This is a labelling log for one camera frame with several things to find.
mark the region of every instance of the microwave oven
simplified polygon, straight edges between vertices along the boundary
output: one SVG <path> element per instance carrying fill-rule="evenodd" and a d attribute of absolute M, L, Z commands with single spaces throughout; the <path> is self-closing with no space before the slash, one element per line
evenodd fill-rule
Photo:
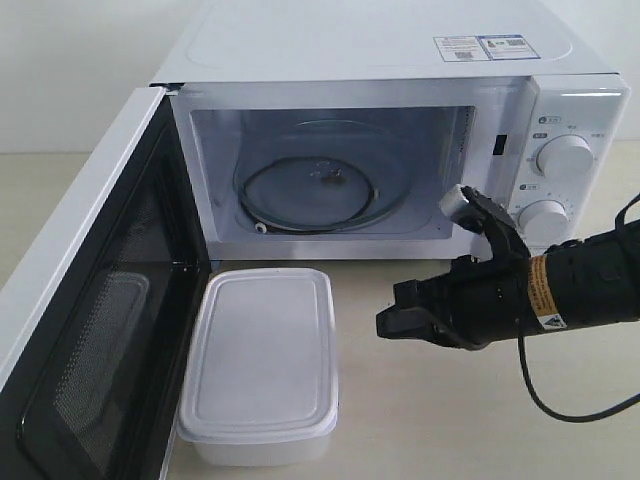
<path fill-rule="evenodd" d="M 205 2 L 0 291 L 0 478 L 165 475 L 218 260 L 484 256 L 457 183 L 562 241 L 628 96 L 533 1 Z"/>

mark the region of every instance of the power knob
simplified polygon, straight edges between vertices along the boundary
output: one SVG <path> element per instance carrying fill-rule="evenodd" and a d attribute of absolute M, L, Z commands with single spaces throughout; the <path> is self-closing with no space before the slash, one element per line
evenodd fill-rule
<path fill-rule="evenodd" d="M 561 203 L 554 200 L 541 200 L 520 212 L 518 225 L 527 240 L 551 244 L 566 233 L 569 218 Z"/>
<path fill-rule="evenodd" d="M 537 165 L 552 182 L 571 181 L 585 175 L 593 166 L 589 144 L 577 135 L 554 138 L 538 153 Z"/>

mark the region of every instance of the white tabletop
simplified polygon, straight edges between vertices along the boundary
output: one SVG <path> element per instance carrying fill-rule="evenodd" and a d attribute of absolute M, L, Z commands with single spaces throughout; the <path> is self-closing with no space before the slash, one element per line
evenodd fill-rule
<path fill-rule="evenodd" d="M 0 225 L 12 232 L 0 236 L 0 285 L 81 163 L 0 157 Z M 578 233 L 610 230 L 639 190 L 640 143 L 616 144 Z M 171 480 L 637 478 L 640 407 L 591 425 L 562 424 L 527 396 L 513 341 L 468 353 L 376 337 L 375 314 L 392 302 L 392 284 L 444 272 L 445 263 L 301 264 L 329 274 L 335 299 L 341 397 L 328 454 L 291 467 L 211 468 L 178 440 Z M 224 264 L 249 265 L 256 263 Z M 640 390 L 639 342 L 640 324 L 531 339 L 534 382 L 563 412 L 608 407 Z"/>

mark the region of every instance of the microwave door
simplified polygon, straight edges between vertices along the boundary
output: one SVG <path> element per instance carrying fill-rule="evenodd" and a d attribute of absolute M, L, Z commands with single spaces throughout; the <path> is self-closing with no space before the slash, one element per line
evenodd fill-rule
<path fill-rule="evenodd" d="M 0 478 L 158 478 L 209 274 L 169 99 L 136 90 L 0 291 Z"/>

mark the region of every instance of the black cable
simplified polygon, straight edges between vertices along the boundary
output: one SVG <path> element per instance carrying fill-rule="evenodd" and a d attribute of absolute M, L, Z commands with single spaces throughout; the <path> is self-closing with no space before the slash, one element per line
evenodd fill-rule
<path fill-rule="evenodd" d="M 267 219 L 262 219 L 259 218 L 258 216 L 256 216 L 255 213 L 253 213 L 254 211 L 260 211 L 259 208 L 256 208 L 255 205 L 252 204 L 251 200 L 249 200 L 249 195 L 247 193 L 247 189 L 251 186 L 251 184 L 260 176 L 264 175 L 266 172 L 270 171 L 273 168 L 276 168 L 278 166 L 284 165 L 284 164 L 288 164 L 288 163 L 295 163 L 295 162 L 302 162 L 302 161 L 308 161 L 309 159 L 314 158 L 314 159 L 318 159 L 318 160 L 324 160 L 324 161 L 329 161 L 335 164 L 342 164 L 343 166 L 348 167 L 349 169 L 355 171 L 358 175 L 360 175 L 360 177 L 365 181 L 365 183 L 367 184 L 367 198 L 364 201 L 362 207 L 360 207 L 358 209 L 358 211 L 356 213 L 354 213 L 353 215 L 351 215 L 349 218 L 346 218 L 345 220 L 340 220 L 338 222 L 333 222 L 327 225 L 290 225 L 290 226 L 285 226 L 283 227 L 283 224 L 287 224 L 288 222 L 286 221 L 282 221 L 282 222 L 278 222 L 276 221 L 269 221 Z M 366 211 L 369 209 L 369 207 L 371 206 L 371 204 L 373 203 L 373 201 L 376 199 L 376 189 L 373 186 L 373 182 L 371 181 L 371 179 L 358 167 L 356 167 L 355 165 L 345 162 L 344 160 L 338 160 L 335 158 L 329 158 L 329 157 L 284 157 L 284 158 L 279 158 L 277 160 L 275 160 L 274 162 L 270 163 L 269 165 L 259 169 L 258 171 L 254 172 L 251 176 L 249 176 L 249 178 L 247 178 L 241 185 L 240 190 L 239 190 L 239 196 L 240 196 L 240 201 L 242 203 L 242 206 L 244 208 L 244 210 L 255 220 L 259 221 L 259 222 L 263 222 L 268 224 L 268 226 L 270 227 L 270 229 L 272 231 L 275 232 L 283 232 L 283 233 L 287 233 L 287 234 L 293 234 L 293 235 L 315 235 L 315 234 L 319 234 L 319 233 L 329 233 L 338 229 L 343 229 L 343 228 L 348 228 L 352 225 L 357 224 L 357 221 L 361 219 L 361 217 L 364 216 L 364 214 L 366 213 Z"/>
<path fill-rule="evenodd" d="M 613 407 L 607 408 L 606 410 L 602 410 L 597 413 L 592 413 L 589 415 L 564 415 L 562 413 L 558 413 L 555 410 L 548 407 L 540 397 L 538 396 L 535 388 L 533 387 L 533 383 L 531 382 L 531 375 L 529 374 L 529 367 L 527 365 L 527 354 L 525 350 L 525 341 L 524 341 L 524 326 L 523 322 L 516 320 L 518 322 L 518 355 L 520 356 L 520 367 L 522 368 L 522 376 L 524 377 L 524 383 L 527 386 L 527 391 L 531 396 L 531 400 L 536 406 L 542 410 L 544 413 L 549 415 L 556 420 L 560 420 L 561 422 L 568 423 L 589 423 L 595 422 L 598 420 L 603 420 L 608 417 L 612 417 L 617 413 L 620 413 L 634 405 L 640 403 L 640 393 L 626 399 L 623 402 L 614 405 Z"/>

